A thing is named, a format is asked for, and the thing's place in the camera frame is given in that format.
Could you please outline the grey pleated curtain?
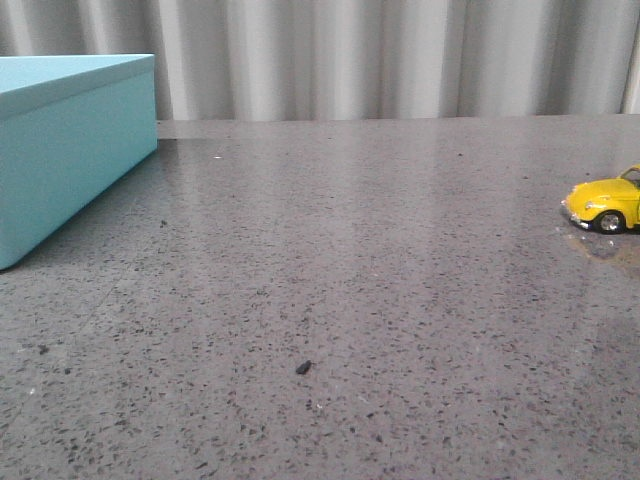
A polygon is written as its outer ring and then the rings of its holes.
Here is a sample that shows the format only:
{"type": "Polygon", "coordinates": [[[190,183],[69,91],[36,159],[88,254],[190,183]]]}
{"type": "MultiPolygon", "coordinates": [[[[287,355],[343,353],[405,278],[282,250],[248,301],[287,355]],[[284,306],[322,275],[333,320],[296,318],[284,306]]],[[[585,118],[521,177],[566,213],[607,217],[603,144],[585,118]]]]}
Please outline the grey pleated curtain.
{"type": "Polygon", "coordinates": [[[5,1],[5,56],[151,53],[161,119],[635,114],[635,1],[5,1]]]}

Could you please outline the yellow toy beetle car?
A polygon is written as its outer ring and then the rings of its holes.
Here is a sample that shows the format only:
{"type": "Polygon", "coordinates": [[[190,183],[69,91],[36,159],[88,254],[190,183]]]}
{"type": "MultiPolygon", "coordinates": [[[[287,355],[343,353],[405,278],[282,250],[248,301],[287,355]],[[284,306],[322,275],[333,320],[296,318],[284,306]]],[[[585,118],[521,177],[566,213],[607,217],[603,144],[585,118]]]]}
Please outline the yellow toy beetle car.
{"type": "Polygon", "coordinates": [[[569,219],[585,230],[619,234],[639,226],[639,165],[614,178],[581,183],[562,200],[569,219]]]}

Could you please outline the light blue storage box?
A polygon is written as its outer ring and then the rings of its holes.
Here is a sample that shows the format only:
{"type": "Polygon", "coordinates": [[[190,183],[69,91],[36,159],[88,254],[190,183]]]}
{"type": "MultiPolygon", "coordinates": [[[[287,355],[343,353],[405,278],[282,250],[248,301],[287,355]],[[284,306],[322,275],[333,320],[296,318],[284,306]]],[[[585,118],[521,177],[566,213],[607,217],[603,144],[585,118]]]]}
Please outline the light blue storage box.
{"type": "Polygon", "coordinates": [[[1,266],[157,147],[151,54],[1,59],[1,266]]]}

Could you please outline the small black debris piece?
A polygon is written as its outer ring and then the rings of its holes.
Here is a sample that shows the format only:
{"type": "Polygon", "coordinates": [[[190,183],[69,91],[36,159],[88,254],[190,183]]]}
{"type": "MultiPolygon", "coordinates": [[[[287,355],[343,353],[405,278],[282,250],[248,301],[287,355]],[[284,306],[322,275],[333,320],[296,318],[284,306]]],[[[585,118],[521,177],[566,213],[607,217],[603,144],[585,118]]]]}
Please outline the small black debris piece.
{"type": "Polygon", "coordinates": [[[295,372],[298,375],[305,375],[310,370],[311,366],[312,366],[312,361],[311,360],[307,360],[307,361],[303,362],[302,364],[300,364],[296,368],[295,372]]]}

